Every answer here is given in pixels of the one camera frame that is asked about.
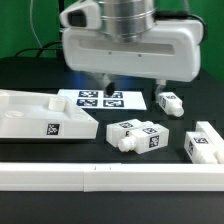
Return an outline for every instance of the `green background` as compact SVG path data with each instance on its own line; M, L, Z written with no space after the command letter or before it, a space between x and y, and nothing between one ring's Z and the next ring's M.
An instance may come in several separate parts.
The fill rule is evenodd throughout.
M72 2L65 0L66 5ZM208 26L208 36L201 45L202 68L224 82L224 1L189 2L191 13L201 16ZM34 0L34 27L42 44L58 40L60 23L57 3L57 0ZM29 7L30 0L0 1L0 58L13 56L24 48L39 47L30 29ZM159 0L158 8L182 10L182 0Z

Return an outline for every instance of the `cable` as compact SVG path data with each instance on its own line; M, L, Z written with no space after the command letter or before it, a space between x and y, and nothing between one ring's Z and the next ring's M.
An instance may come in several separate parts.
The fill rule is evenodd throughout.
M30 27L31 27L31 30L33 32L33 35L34 35L38 45L40 46L40 48L42 48L42 44L36 34L36 31L35 31L34 25L33 25L33 2L34 2L34 0L30 0Z
M26 48L26 49L23 49L23 50L17 52L14 57L17 57L19 54L21 54L23 52L40 51L40 50L42 50L42 52L43 51L57 51L57 50L62 50L62 48L51 48L51 49L49 49L49 48Z
M184 5L184 10L188 13L190 13L190 4L188 0L182 0Z
M50 43L45 44L36 54L36 58L39 58L40 55L42 54L42 52L44 51L44 49L52 46L52 45L57 45L57 44L62 44L62 41L52 41Z

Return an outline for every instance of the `white container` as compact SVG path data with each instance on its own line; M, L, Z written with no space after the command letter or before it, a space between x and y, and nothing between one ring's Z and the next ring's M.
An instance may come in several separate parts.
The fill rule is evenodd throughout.
M159 124L129 132L129 136L118 142L122 152L134 150L138 154L168 145L169 130Z
M203 132L187 132L184 148L191 161L196 164L217 164L217 149Z
M181 117L184 114L183 101L173 92L159 94L159 105L168 115Z
M0 138L94 139L97 128L65 97L0 90Z
M153 123L151 121L141 122L138 119L109 124L107 125L106 140L114 147L117 147L118 141L128 136L129 131L152 125Z

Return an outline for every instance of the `white plastic part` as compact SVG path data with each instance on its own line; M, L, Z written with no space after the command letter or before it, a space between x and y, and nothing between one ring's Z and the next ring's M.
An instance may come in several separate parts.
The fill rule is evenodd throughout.
M60 96L53 96L49 100L49 110L62 112L65 109L66 99Z
M119 140L118 148L121 152L132 151L136 148L137 139L135 136L125 137Z
M161 86L166 86L167 81L164 79L157 79L156 84Z
M67 98L0 91L0 138L94 139L98 122Z
M151 121L141 122L138 119L122 121L107 125L106 140L114 147L117 147L118 141L128 136L130 130L153 125Z
M78 1L65 9L60 14L60 20L64 27L74 28L69 24L68 14L78 10L84 13L87 24L86 27L76 27L77 29L98 30L101 27L102 22L99 5L92 0Z
M97 31L68 28L63 50L73 70L190 82L199 73L203 27L194 20L157 21L136 44Z
M222 165L0 163L0 191L224 191Z
M173 92L163 92L159 94L159 105L168 115L181 117L184 114L183 101Z
M122 152L134 150L138 154L162 148L168 145L169 130L160 124L134 129L129 136L118 142Z
M187 132L184 148L193 163L217 164L215 158L217 149L203 132Z
M207 121L198 121L196 131L204 132L217 148L216 158L218 163L224 164L224 140Z

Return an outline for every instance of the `white block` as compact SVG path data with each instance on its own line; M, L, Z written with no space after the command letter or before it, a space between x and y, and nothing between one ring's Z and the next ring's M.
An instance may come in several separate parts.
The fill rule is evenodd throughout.
M128 136L130 130L145 127L146 125L150 126L153 125L153 123L150 121L141 122L138 119L132 119L109 124L107 125L106 140L114 147L117 147L118 141L125 136Z
M204 132L211 139L217 148L217 153L215 156L218 160L218 163L224 164L224 140L217 133L217 131L207 121L198 121L196 124L196 131Z
M216 147L203 132L187 132L184 148L193 163L217 164Z
M164 92L159 94L159 105L168 115L181 117L184 114L182 100L173 92Z
M159 124L131 130L129 136L118 142L122 152L134 150L138 154L168 145L169 130Z

